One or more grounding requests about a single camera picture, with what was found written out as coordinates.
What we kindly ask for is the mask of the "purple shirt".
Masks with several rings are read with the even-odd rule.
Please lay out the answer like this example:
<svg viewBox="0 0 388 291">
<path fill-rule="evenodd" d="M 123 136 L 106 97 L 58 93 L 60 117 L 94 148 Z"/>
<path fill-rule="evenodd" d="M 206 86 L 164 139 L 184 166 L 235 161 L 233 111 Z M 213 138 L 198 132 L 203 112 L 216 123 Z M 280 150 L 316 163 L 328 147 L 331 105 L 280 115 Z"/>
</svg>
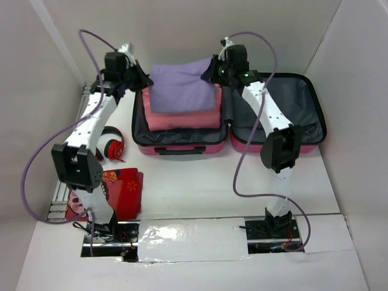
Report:
<svg viewBox="0 0 388 291">
<path fill-rule="evenodd" d="M 190 113 L 215 107 L 216 86 L 201 79 L 211 59 L 180 64 L 153 65 L 149 78 L 150 108 L 153 113 Z"/>
</svg>

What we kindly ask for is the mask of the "pink sweatshirt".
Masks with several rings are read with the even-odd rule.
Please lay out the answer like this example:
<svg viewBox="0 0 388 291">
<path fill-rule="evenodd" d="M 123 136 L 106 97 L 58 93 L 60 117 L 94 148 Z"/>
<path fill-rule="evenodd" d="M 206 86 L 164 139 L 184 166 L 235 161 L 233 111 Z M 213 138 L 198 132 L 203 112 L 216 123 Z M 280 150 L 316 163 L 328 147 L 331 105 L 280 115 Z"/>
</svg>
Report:
<svg viewBox="0 0 388 291">
<path fill-rule="evenodd" d="M 149 90 L 142 90 L 145 119 L 151 131 L 172 129 L 218 129 L 221 123 L 222 89 L 216 84 L 215 107 L 188 113 L 152 113 Z"/>
</svg>

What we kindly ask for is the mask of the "red black headphones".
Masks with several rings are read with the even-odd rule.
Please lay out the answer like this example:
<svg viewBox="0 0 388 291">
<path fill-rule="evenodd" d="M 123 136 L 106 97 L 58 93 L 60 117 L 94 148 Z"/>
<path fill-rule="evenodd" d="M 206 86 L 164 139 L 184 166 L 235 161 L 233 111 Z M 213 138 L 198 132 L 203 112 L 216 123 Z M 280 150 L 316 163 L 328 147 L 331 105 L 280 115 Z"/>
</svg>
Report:
<svg viewBox="0 0 388 291">
<path fill-rule="evenodd" d="M 106 135 L 106 134 L 116 135 L 120 139 L 110 139 L 104 147 L 104 153 L 101 153 L 101 151 L 98 148 L 96 148 L 96 154 L 95 154 L 96 159 L 99 162 L 103 161 L 104 158 L 107 158 L 110 161 L 124 162 L 124 160 L 122 159 L 122 155 L 125 149 L 124 135 L 119 129 L 113 126 L 104 127 L 101 135 Z"/>
</svg>

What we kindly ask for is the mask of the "red patterned cloth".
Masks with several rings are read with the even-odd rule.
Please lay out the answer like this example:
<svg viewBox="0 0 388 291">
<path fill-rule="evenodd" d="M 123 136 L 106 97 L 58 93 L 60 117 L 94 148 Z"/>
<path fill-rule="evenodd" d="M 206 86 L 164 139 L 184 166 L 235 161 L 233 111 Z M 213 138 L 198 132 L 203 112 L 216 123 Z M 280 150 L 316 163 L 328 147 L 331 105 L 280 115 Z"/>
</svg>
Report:
<svg viewBox="0 0 388 291">
<path fill-rule="evenodd" d="M 104 171 L 102 192 L 119 221 L 136 219 L 141 211 L 143 173 L 137 168 Z M 69 190 L 65 220 L 83 213 L 85 208 L 78 195 Z"/>
</svg>

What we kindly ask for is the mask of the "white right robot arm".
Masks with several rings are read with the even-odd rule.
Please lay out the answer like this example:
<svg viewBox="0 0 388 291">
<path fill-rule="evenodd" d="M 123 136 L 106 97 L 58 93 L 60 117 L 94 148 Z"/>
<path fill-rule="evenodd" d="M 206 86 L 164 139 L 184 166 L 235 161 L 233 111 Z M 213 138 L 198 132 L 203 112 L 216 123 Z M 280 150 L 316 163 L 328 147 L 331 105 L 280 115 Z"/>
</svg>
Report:
<svg viewBox="0 0 388 291">
<path fill-rule="evenodd" d="M 299 158 L 301 127 L 285 117 L 272 99 L 267 86 L 256 70 L 249 68 L 244 45 L 223 41 L 219 55 L 213 56 L 202 79 L 228 85 L 238 91 L 261 123 L 266 140 L 260 151 L 265 168 L 273 173 L 271 199 L 265 208 L 264 230 L 272 238 L 279 237 L 291 225 L 290 177 Z"/>
</svg>

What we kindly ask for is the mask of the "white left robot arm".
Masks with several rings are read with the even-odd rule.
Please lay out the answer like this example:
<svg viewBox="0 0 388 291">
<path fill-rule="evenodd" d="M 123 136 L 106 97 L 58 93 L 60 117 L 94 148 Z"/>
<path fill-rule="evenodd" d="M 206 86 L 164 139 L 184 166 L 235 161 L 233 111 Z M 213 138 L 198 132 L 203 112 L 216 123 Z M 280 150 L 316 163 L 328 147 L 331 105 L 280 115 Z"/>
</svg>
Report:
<svg viewBox="0 0 388 291">
<path fill-rule="evenodd" d="M 103 169 L 95 156 L 97 143 L 125 91 L 137 92 L 153 82 L 123 48 L 106 53 L 104 63 L 90 88 L 82 122 L 63 144 L 52 147 L 52 157 L 59 180 L 77 194 L 98 235 L 112 242 L 119 236 L 120 228 L 102 191 Z"/>
</svg>

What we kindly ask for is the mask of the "pink hard-shell suitcase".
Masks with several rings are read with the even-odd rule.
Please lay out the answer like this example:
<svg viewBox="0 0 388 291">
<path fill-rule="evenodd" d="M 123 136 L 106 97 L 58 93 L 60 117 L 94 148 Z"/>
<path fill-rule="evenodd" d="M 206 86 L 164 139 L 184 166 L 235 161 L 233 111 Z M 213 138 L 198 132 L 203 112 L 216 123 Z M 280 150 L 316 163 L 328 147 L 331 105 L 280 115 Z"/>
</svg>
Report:
<svg viewBox="0 0 388 291">
<path fill-rule="evenodd" d="M 269 93 L 281 112 L 303 130 L 301 152 L 312 151 L 327 135 L 327 127 L 311 81 L 296 73 L 276 73 Z M 216 154 L 228 137 L 242 152 L 255 123 L 253 110 L 236 91 L 222 93 L 220 127 L 217 129 L 171 129 L 151 131 L 146 120 L 145 93 L 137 92 L 132 116 L 132 138 L 145 155 Z"/>
</svg>

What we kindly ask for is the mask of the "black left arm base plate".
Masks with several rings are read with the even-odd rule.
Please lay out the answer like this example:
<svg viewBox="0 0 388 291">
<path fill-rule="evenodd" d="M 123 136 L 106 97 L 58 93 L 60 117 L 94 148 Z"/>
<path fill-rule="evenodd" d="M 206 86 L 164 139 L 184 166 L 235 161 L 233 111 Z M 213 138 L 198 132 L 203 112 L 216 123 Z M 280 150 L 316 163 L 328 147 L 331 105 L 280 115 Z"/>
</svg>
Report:
<svg viewBox="0 0 388 291">
<path fill-rule="evenodd" d="M 113 233 L 95 230 L 84 234 L 81 257 L 119 258 L 127 263 L 138 262 L 138 239 L 140 221 L 124 221 L 117 225 Z"/>
</svg>

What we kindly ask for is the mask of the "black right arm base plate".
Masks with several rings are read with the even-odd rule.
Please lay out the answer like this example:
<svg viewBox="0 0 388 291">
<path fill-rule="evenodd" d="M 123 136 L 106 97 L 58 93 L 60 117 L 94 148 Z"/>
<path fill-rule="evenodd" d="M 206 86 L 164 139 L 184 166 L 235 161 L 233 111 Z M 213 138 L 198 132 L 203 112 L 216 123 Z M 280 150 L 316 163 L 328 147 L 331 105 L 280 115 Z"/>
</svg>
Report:
<svg viewBox="0 0 388 291">
<path fill-rule="evenodd" d="M 246 231 L 248 254 L 283 253 L 298 249 L 303 244 L 295 218 L 281 230 L 270 230 L 264 218 L 245 220 L 240 226 Z"/>
</svg>

